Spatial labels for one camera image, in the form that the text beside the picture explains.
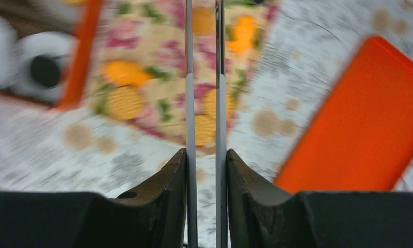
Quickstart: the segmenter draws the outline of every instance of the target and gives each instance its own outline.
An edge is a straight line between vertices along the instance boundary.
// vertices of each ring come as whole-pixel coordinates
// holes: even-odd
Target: white object
[[[13,84],[13,75],[16,72],[13,55],[17,32],[9,23],[0,17],[0,89]]]
[[[61,75],[68,69],[76,39],[64,33],[43,32],[29,35],[18,42],[21,49],[19,57],[19,82],[11,87],[14,94],[32,97],[42,101],[57,102],[62,96],[65,82],[59,82],[54,88],[44,88],[34,82],[30,74],[30,63],[39,55],[60,57],[58,60]]]

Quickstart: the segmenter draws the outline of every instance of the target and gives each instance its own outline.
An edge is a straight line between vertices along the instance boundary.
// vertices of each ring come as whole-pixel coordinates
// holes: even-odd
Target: floral tablecloth
[[[185,144],[185,0],[116,0],[90,80],[92,110],[149,136]],[[227,126],[263,53],[277,0],[262,5],[229,0],[225,6]],[[193,1],[196,147],[215,152],[215,2]]]
[[[364,37],[380,34],[413,60],[413,8],[402,0],[285,0],[277,11],[228,141],[269,180]],[[96,115],[93,104],[86,100],[77,111],[44,113],[0,100],[0,189],[115,197],[182,147]],[[215,160],[202,151],[198,157],[199,245],[215,247]],[[413,161],[396,190],[413,191]]]

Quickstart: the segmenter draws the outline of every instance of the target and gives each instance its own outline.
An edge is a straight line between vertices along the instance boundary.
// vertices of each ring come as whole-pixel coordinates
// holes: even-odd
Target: floral fabric
[[[211,0],[193,1],[195,114],[206,116],[211,123],[215,112],[206,112],[205,104],[214,104],[214,101],[204,98],[215,89],[214,4]],[[184,0],[117,2],[116,15],[103,48],[101,69],[93,80],[91,92],[96,96],[95,113],[181,145],[185,143],[184,5]],[[269,29],[276,9],[276,0],[259,6],[247,0],[234,0],[226,5],[228,129],[237,119],[235,107],[241,102],[240,95],[256,69],[268,33],[265,30]],[[122,106],[111,105],[108,98],[118,87],[131,87],[140,92],[141,99],[123,101],[124,104],[141,101],[140,111],[123,119],[114,114]],[[196,131],[203,135],[202,140],[196,142],[199,150],[213,154],[214,132]]]

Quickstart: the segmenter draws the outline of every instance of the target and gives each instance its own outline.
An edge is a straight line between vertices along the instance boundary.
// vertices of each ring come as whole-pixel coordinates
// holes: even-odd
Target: black plastic part
[[[33,81],[46,89],[56,87],[60,81],[61,69],[58,62],[49,56],[38,55],[30,62]]]
[[[181,149],[122,199],[87,192],[0,192],[0,247],[181,248],[185,170]]]
[[[255,5],[262,4],[264,2],[264,0],[249,0],[249,1]]]
[[[413,193],[281,190],[227,154],[229,228],[238,248],[413,248]]]

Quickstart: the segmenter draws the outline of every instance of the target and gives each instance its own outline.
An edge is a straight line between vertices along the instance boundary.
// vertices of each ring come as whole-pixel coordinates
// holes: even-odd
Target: silver rod
[[[194,122],[192,0],[185,0],[185,122],[188,157],[188,247],[197,248],[196,139]]]
[[[228,247],[224,0],[216,0],[216,247]]]

